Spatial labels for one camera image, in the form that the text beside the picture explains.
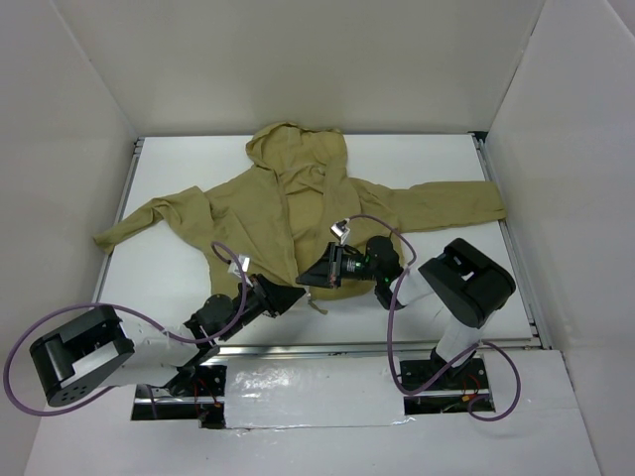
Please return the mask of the khaki hooded zip jacket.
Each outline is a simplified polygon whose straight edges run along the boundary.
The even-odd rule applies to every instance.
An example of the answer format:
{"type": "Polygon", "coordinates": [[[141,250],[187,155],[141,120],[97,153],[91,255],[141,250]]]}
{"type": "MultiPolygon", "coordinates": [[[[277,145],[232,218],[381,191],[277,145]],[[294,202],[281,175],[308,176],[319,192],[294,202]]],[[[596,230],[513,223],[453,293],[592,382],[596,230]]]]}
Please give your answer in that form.
{"type": "Polygon", "coordinates": [[[283,286],[323,253],[330,226],[354,219],[350,243],[373,236],[436,231],[502,220],[506,209],[491,181],[435,181],[390,188],[347,173],[347,148],[337,130],[313,131],[279,123],[246,145],[251,167],[207,191],[192,186],[155,197],[93,240],[106,254],[164,221],[198,249],[209,268],[210,290],[231,295],[237,281],[214,254],[214,241],[251,258],[250,269],[283,286]]]}

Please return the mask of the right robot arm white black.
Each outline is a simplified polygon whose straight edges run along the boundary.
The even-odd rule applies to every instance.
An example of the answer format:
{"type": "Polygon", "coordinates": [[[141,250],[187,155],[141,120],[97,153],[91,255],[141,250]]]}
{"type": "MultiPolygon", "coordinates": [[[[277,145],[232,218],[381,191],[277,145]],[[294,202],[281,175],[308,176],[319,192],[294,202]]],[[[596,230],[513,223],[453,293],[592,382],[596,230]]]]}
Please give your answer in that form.
{"type": "Polygon", "coordinates": [[[490,316],[516,291],[512,276],[462,238],[415,270],[401,266],[390,238],[374,236],[363,253],[330,242],[322,256],[297,277],[297,283],[337,289],[344,280],[372,281],[374,293],[389,311],[387,348],[393,349],[395,312],[436,296],[450,313],[444,335],[431,353],[434,381],[455,387],[466,375],[490,316]]]}

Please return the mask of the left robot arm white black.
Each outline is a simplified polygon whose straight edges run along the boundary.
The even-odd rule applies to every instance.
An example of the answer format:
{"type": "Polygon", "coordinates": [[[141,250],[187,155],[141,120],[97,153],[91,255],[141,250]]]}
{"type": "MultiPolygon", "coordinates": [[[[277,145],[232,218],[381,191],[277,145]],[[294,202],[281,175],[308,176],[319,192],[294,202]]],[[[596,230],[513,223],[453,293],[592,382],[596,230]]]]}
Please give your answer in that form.
{"type": "Polygon", "coordinates": [[[65,408],[102,387],[149,384],[180,396],[194,383],[194,371],[219,353],[225,342],[262,314],[287,312],[306,291],[277,285],[257,274],[238,287],[238,295],[216,294],[174,332],[202,339],[220,331],[237,313],[237,322],[218,338],[189,344],[154,326],[125,322],[112,305],[99,305],[36,339],[30,354],[47,403],[65,408]]]}

